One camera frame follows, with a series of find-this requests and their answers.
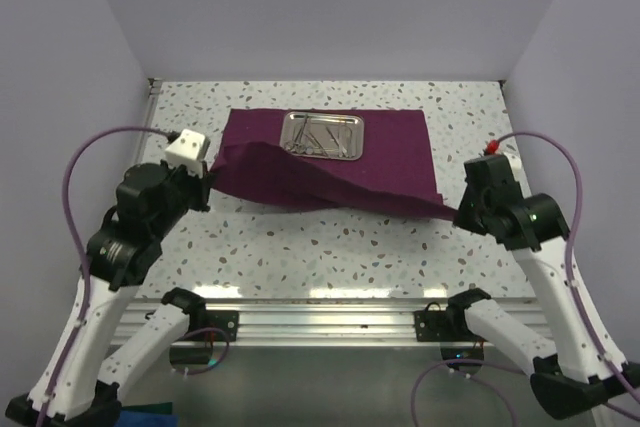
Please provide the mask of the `purple surgical cloth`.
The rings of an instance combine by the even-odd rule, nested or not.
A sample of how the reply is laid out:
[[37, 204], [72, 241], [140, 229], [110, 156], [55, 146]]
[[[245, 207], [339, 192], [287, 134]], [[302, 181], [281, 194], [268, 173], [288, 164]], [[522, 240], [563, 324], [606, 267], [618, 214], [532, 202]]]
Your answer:
[[293, 155], [280, 145], [286, 111], [231, 111], [211, 167], [215, 190], [294, 211], [347, 207], [450, 221], [440, 194], [425, 116], [420, 110], [359, 110], [357, 160]]

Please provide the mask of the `steel scissors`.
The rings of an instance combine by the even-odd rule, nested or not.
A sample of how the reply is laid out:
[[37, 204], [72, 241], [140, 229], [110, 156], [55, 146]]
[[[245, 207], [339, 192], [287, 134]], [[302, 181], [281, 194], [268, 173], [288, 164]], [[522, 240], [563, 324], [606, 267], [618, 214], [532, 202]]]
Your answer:
[[301, 121], [298, 130], [293, 134], [292, 139], [285, 144], [285, 149], [287, 151], [295, 153], [301, 153], [305, 151], [306, 147], [302, 144], [302, 137], [305, 134], [307, 123], [308, 117], [305, 116]]

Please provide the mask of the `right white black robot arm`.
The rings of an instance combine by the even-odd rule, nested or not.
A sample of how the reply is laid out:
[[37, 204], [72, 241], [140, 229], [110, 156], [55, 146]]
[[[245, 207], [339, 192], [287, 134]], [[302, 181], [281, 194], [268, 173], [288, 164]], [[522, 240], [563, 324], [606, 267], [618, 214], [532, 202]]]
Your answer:
[[470, 160], [464, 170], [455, 226], [491, 236], [512, 254], [551, 336], [544, 338], [516, 320], [480, 289], [449, 299], [449, 334], [493, 344], [528, 377], [536, 400], [556, 420], [637, 390], [639, 366], [604, 327], [567, 250], [570, 230], [556, 201], [547, 194], [525, 196], [504, 155]]

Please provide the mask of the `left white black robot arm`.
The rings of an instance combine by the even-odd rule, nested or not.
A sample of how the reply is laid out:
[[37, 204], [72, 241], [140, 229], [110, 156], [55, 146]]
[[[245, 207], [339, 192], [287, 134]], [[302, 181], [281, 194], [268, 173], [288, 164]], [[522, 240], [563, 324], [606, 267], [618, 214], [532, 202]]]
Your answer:
[[127, 391], [172, 343], [201, 337], [205, 300], [175, 287], [132, 337], [109, 347], [162, 242], [188, 212], [209, 211], [212, 176], [167, 162], [138, 164], [116, 189], [116, 203], [90, 238], [76, 298], [44, 373], [5, 415], [21, 426], [112, 426]]

